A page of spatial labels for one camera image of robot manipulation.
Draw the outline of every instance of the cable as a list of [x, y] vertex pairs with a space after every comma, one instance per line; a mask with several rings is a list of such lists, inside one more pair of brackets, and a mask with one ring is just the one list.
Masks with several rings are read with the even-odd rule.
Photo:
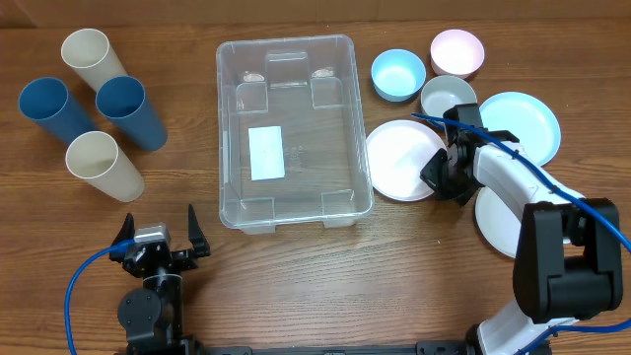
[[66, 323], [66, 338], [68, 339], [68, 348], [70, 349], [71, 355], [77, 355], [77, 349], [75, 349], [75, 343], [72, 339], [72, 327], [70, 326], [70, 299], [72, 296], [72, 289], [75, 287], [75, 283], [77, 282], [79, 275], [81, 275], [81, 273], [86, 269], [86, 267], [88, 267], [88, 265], [90, 265], [94, 260], [98, 259], [99, 257], [112, 251], [127, 251], [127, 248], [133, 244], [134, 240], [131, 239], [120, 242], [115, 246], [111, 246], [97, 252], [96, 254], [90, 256], [81, 266], [79, 266], [75, 274], [70, 279], [70, 284], [68, 285], [68, 289], [66, 290], [66, 298], [63, 304], [63, 317]]
[[[594, 210], [592, 206], [588, 205], [587, 203], [581, 201], [580, 199], [578, 199], [578, 198], [568, 194], [567, 192], [561, 190], [560, 188], [558, 188], [554, 183], [552, 183], [552, 181], [550, 181], [541, 172], [541, 170], [539, 169], [538, 166], [533, 164], [530, 160], [526, 159], [521, 154], [519, 154], [517, 152], [514, 152], [511, 148], [506, 146], [504, 143], [502, 143], [498, 139], [486, 134], [482, 130], [479, 130], [479, 129], [473, 127], [473, 126], [470, 126], [468, 124], [464, 124], [464, 123], [459, 122], [459, 121], [446, 119], [446, 118], [439, 118], [439, 117], [429, 116], [429, 115], [420, 114], [420, 113], [412, 113], [412, 116], [414, 116], [416, 118], [426, 119], [426, 120], [428, 120], [430, 122], [442, 122], [443, 124], [448, 124], [448, 125], [456, 126], [458, 128], [462, 128], [464, 130], [467, 130], [469, 132], [472, 132], [472, 133], [480, 136], [481, 138], [483, 138], [484, 140], [486, 140], [486, 141], [488, 141], [488, 142], [490, 142], [492, 144], [495, 144], [498, 148], [500, 148], [503, 151], [505, 151], [506, 153], [510, 154], [512, 157], [514, 157], [520, 163], [522, 163], [526, 168], [528, 168], [547, 188], [550, 189], [550, 191], [552, 191], [553, 193], [557, 194], [561, 198], [564, 198], [565, 200], [573, 203], [574, 205], [576, 205], [577, 207], [579, 207], [580, 209], [585, 211], [587, 214], [592, 216], [594, 219], [599, 221], [617, 240], [619, 240], [624, 245], [624, 247], [627, 249], [627, 251], [631, 252], [631, 242], [629, 242], [629, 240], [622, 234], [622, 232], [620, 230], [618, 230], [613, 224], [611, 224], [611, 222], [609, 222], [606, 218], [604, 218], [604, 216], [602, 216], [600, 213], [598, 213], [596, 210]], [[622, 322], [620, 324], [606, 325], [606, 326], [555, 325], [555, 326], [551, 326], [548, 329], [546, 329], [543, 333], [540, 334], [540, 336], [538, 338], [536, 338], [533, 342], [531, 342], [526, 348], [519, 350], [516, 355], [524, 355], [524, 354], [527, 354], [528, 352], [536, 349], [548, 336], [550, 336], [550, 335], [556, 336], [559, 331], [578, 331], [578, 332], [591, 332], [591, 333], [612, 333], [612, 332], [625, 330], [625, 329], [627, 329], [629, 327], [631, 327], [631, 319], [628, 319], [628, 320], [626, 320], [626, 321], [624, 321], [624, 322]]]

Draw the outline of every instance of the light blue plate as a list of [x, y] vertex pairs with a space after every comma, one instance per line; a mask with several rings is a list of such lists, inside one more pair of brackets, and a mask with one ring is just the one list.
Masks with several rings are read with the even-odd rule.
[[371, 75], [375, 90], [382, 98], [402, 102], [421, 89], [427, 72], [416, 54], [405, 49], [390, 49], [375, 58]]
[[520, 139], [535, 163], [547, 164], [561, 146], [561, 127], [548, 106], [524, 93], [494, 95], [480, 107], [482, 123], [490, 131], [508, 130]]

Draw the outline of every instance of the plastic bin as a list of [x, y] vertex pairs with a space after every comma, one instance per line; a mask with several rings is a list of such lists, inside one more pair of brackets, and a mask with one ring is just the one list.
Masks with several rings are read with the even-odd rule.
[[226, 42], [217, 49], [220, 216], [229, 228], [342, 227], [373, 195], [352, 40]]

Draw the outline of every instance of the brown wooden surface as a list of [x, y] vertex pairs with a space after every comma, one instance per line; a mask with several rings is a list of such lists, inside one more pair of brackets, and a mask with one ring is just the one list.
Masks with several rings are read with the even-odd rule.
[[[66, 172], [65, 146], [20, 116], [17, 99], [32, 79], [57, 76], [95, 118], [94, 92], [59, 56], [74, 29], [0, 31], [0, 353], [66, 354], [62, 318], [70, 276], [108, 246], [126, 212], [139, 225], [169, 224], [187, 245], [192, 203], [213, 255], [184, 276], [185, 327], [207, 345], [255, 348], [405, 344], [460, 339], [512, 298], [510, 259], [481, 239], [473, 205], [394, 203], [377, 194], [372, 216], [353, 228], [321, 224], [246, 236], [218, 214], [215, 50], [226, 40], [347, 34], [355, 42], [367, 132], [418, 110], [381, 101], [370, 82], [373, 58], [391, 47], [424, 57], [432, 37], [466, 28], [482, 38], [487, 60], [472, 86], [481, 102], [503, 91], [544, 100], [557, 114], [561, 150], [546, 167], [587, 196], [612, 199], [631, 226], [631, 23], [626, 20], [419, 22], [261, 25], [105, 30], [128, 72], [139, 78], [169, 131], [146, 153], [114, 136], [147, 181], [138, 200], [109, 199]], [[625, 281], [631, 263], [624, 258]], [[140, 281], [99, 260], [73, 299], [81, 354], [125, 345], [116, 307]], [[593, 323], [631, 317], [630, 303]], [[628, 354], [631, 331], [564, 333], [559, 354]]]
[[37, 28], [630, 17], [628, 0], [0, 0], [0, 27]]

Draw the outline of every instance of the pink cup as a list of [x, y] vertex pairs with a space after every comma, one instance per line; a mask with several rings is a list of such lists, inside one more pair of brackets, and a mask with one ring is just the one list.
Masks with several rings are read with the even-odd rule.
[[463, 30], [447, 30], [432, 41], [432, 68], [437, 75], [464, 79], [484, 62], [484, 46], [475, 35]]

